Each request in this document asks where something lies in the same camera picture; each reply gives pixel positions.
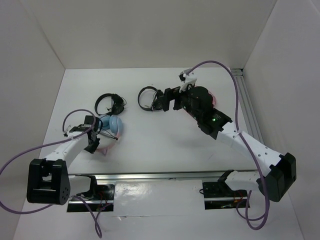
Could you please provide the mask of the pink blue cat-ear headphones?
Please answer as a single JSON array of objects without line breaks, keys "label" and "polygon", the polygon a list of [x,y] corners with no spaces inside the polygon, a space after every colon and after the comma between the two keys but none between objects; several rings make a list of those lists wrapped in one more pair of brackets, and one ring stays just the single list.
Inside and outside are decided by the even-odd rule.
[{"label": "pink blue cat-ear headphones", "polygon": [[106,156],[107,152],[120,140],[124,125],[120,117],[103,115],[99,118],[97,137],[99,145],[97,151]]}]

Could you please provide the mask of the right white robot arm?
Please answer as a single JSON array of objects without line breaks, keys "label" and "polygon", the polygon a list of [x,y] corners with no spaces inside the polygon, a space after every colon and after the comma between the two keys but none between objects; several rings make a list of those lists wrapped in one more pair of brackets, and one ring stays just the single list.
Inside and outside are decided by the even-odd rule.
[{"label": "right white robot arm", "polygon": [[213,96],[202,86],[181,91],[179,87],[164,91],[163,110],[168,111],[170,101],[174,110],[185,110],[193,117],[200,130],[213,139],[226,144],[256,164],[255,172],[228,170],[218,184],[223,196],[234,191],[259,191],[272,202],[279,202],[297,179],[296,158],[289,152],[281,154],[256,140],[225,113],[213,105]]}]

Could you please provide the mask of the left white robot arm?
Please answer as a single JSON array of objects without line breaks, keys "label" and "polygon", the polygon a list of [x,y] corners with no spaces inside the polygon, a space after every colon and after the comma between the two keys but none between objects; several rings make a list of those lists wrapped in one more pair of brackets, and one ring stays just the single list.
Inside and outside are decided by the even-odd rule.
[{"label": "left white robot arm", "polygon": [[72,194],[68,168],[75,158],[86,151],[93,154],[100,144],[96,131],[99,120],[87,115],[84,123],[73,126],[66,142],[45,158],[29,164],[26,198],[29,203],[64,205]]}]

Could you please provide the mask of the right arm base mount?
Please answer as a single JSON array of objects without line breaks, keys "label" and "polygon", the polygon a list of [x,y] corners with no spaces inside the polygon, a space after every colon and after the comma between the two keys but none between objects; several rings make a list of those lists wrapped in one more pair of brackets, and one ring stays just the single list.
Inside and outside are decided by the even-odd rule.
[{"label": "right arm base mount", "polygon": [[199,193],[204,197],[206,210],[245,208],[248,193],[246,190],[231,190],[221,182],[203,182]]}]

